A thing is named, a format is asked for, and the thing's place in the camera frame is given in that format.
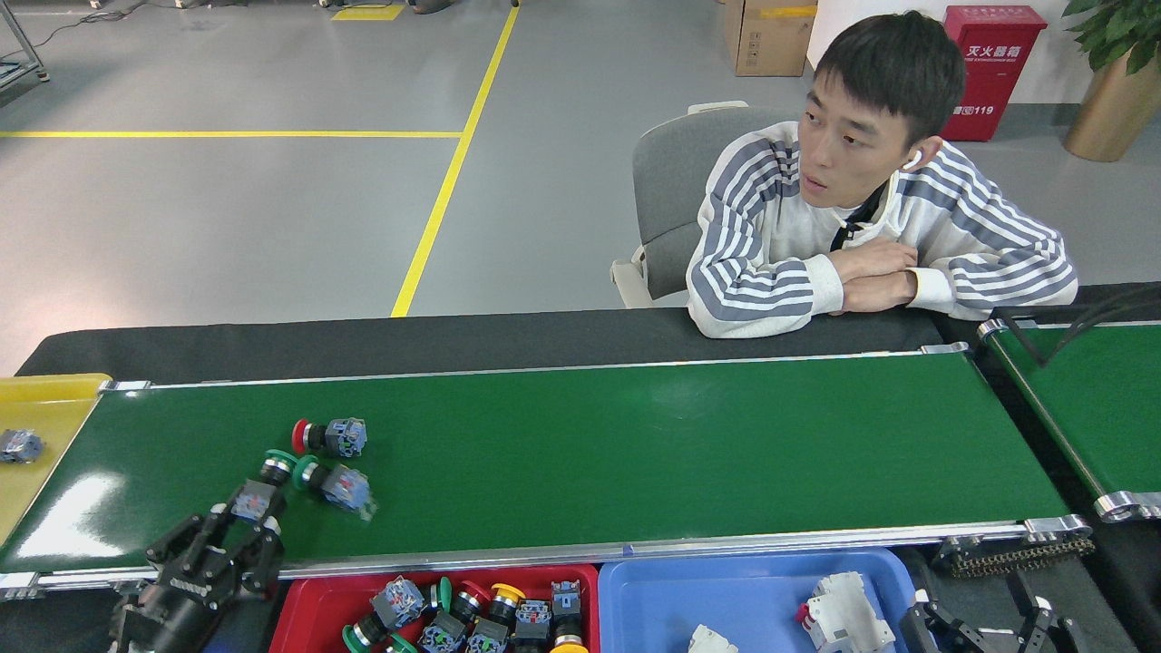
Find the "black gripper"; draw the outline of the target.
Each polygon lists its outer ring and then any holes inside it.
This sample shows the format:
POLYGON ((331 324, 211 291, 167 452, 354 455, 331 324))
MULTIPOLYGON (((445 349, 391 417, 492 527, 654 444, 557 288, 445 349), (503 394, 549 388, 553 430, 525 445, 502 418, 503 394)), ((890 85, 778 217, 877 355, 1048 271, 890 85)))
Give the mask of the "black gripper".
POLYGON ((225 512, 228 504, 217 503, 192 514, 145 547, 158 576, 113 609, 111 652, 199 652, 239 586, 259 598, 272 596, 284 555, 277 518, 244 533, 236 561, 224 553, 202 558, 209 545, 224 541, 225 512))

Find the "person's right hand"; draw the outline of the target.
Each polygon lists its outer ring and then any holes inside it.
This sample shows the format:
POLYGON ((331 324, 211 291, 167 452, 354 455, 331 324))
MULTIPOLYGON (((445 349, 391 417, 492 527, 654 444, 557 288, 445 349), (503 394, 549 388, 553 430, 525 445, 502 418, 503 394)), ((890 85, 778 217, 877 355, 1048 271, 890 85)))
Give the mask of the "person's right hand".
POLYGON ((913 268, 918 261, 916 247, 889 239, 871 239, 858 247, 835 249, 825 257, 844 284, 854 278, 888 277, 913 268))

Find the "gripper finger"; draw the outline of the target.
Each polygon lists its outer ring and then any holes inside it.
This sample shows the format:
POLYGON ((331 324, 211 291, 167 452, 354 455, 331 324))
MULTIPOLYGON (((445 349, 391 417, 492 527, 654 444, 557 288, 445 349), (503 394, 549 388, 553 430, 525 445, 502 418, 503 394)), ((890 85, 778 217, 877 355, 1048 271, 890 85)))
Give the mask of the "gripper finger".
POLYGON ((1012 571, 1005 582, 1024 617, 1019 631, 1002 638, 1003 652, 1043 652, 1052 643, 1057 652, 1079 652, 1079 623, 1057 613, 1057 609, 1037 595, 1021 571, 1012 571))
POLYGON ((938 602, 920 602, 900 619, 900 632, 908 652, 994 652, 981 632, 938 602))

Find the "person's left hand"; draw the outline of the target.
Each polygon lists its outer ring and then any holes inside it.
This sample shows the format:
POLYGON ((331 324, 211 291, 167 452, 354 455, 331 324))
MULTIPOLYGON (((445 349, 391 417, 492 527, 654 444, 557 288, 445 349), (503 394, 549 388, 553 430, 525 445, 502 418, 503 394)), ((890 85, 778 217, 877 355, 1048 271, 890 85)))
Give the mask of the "person's left hand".
POLYGON ((913 303, 918 280, 911 270, 904 270, 884 277, 851 278, 843 289, 842 313, 882 313, 913 303))

